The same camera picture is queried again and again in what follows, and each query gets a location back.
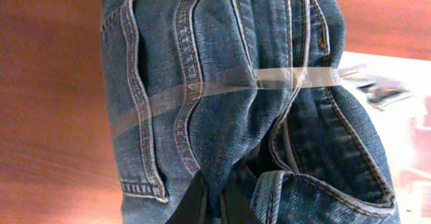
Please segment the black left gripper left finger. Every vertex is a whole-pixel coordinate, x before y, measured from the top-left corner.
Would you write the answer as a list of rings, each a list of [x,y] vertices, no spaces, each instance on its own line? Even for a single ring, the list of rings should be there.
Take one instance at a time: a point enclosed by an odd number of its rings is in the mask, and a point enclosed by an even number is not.
[[[206,205],[207,186],[198,171],[166,224],[204,224]]]

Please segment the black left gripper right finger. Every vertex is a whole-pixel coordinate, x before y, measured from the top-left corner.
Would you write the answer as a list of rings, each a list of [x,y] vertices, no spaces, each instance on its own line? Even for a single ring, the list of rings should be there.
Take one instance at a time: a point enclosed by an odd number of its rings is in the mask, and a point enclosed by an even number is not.
[[[234,178],[222,190],[220,207],[222,224],[261,224]]]

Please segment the dark blue jeans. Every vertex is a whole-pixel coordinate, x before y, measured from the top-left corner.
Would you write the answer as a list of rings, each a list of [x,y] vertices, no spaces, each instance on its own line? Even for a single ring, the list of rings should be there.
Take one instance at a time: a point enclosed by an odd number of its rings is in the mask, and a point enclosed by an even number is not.
[[[398,223],[380,137],[339,82],[336,0],[103,0],[124,223],[166,223],[198,171],[261,223]]]

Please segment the clear plastic storage bin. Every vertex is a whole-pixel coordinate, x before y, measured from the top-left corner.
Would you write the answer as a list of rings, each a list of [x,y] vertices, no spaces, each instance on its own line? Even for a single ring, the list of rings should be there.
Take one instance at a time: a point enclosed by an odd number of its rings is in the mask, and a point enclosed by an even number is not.
[[[429,223],[430,61],[345,52],[339,71],[383,142],[402,223]]]

